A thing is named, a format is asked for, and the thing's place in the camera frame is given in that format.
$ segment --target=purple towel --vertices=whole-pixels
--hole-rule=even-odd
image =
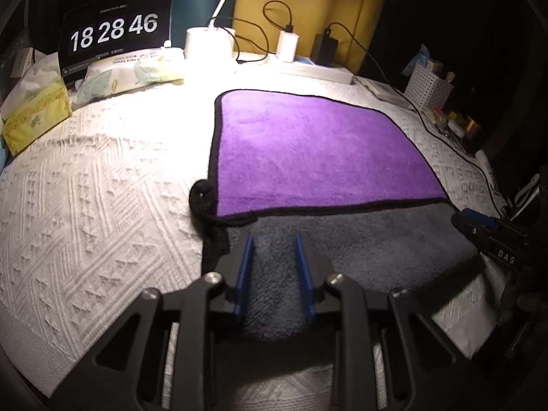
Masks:
[[[216,121],[218,216],[446,198],[415,145],[381,112],[237,90],[217,100]]]

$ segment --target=perforated basket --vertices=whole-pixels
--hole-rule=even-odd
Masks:
[[[405,95],[413,101],[417,108],[432,109],[434,107],[443,108],[451,91],[453,91],[451,83],[440,79],[417,63],[407,84]]]

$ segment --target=white power adapter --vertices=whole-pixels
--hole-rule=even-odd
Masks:
[[[276,48],[276,57],[281,62],[293,63],[297,51],[299,36],[293,32],[281,30],[278,37],[278,47]]]

